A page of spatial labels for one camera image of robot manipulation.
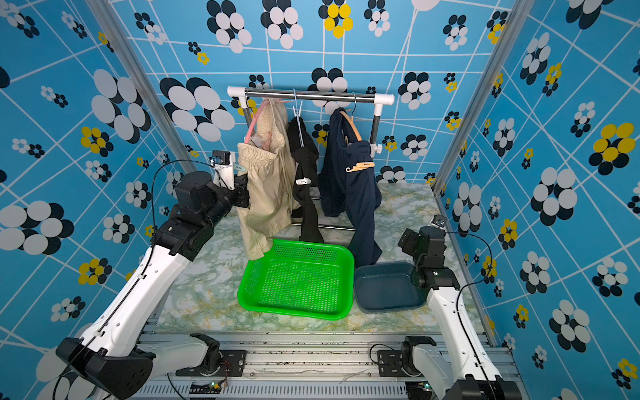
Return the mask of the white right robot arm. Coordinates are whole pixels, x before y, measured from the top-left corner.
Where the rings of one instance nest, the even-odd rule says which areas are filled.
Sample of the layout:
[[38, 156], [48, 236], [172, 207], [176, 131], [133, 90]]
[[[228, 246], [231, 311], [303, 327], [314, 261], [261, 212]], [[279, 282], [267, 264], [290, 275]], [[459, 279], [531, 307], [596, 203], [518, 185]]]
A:
[[413, 259], [411, 280], [436, 317], [449, 360], [435, 341], [406, 336], [403, 368], [423, 376], [436, 399], [521, 399], [515, 382], [505, 380], [482, 345], [464, 305], [455, 273], [444, 265], [446, 232], [432, 223], [419, 231], [406, 229], [398, 246]]

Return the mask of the pink plastic hanger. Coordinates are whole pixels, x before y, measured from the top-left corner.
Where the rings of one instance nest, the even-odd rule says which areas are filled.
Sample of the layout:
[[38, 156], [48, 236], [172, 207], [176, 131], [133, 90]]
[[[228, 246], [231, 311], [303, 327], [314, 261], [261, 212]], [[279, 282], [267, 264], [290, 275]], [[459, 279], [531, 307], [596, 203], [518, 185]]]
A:
[[254, 129], [256, 127], [257, 121], [258, 121], [258, 117], [261, 115], [262, 111], [265, 110], [266, 106], [268, 104], [270, 104], [271, 101], [267, 98], [265, 100], [263, 100], [260, 104], [260, 107], [258, 108], [258, 111], [256, 111], [256, 113], [253, 115], [253, 119], [251, 120], [251, 122], [248, 125], [248, 132], [245, 136], [244, 139], [244, 143], [245, 144], [249, 144], [251, 137], [253, 136], [254, 133]]

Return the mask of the beige shorts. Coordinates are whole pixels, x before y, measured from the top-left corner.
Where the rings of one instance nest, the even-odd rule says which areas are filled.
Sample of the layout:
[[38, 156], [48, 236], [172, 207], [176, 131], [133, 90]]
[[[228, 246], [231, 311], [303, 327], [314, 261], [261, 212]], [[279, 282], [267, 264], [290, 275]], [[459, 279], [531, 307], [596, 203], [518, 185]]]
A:
[[296, 165], [291, 155], [284, 104], [274, 98], [258, 117], [249, 144], [238, 145], [238, 162], [248, 175], [249, 207], [240, 208], [245, 254], [257, 260], [273, 246], [273, 237], [290, 225]]

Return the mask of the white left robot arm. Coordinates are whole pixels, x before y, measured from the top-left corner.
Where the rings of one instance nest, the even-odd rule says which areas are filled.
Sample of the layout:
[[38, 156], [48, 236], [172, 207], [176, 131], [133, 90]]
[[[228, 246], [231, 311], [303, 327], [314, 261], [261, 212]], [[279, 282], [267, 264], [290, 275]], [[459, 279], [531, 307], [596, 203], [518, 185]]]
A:
[[115, 300], [78, 338], [65, 338], [56, 355], [94, 390], [92, 399], [131, 398], [151, 378], [185, 368], [213, 375], [230, 367], [219, 342], [202, 333], [141, 349], [138, 340], [174, 281], [195, 260], [232, 208], [249, 205], [246, 175], [205, 171], [183, 176], [177, 203], [153, 235], [143, 261]]

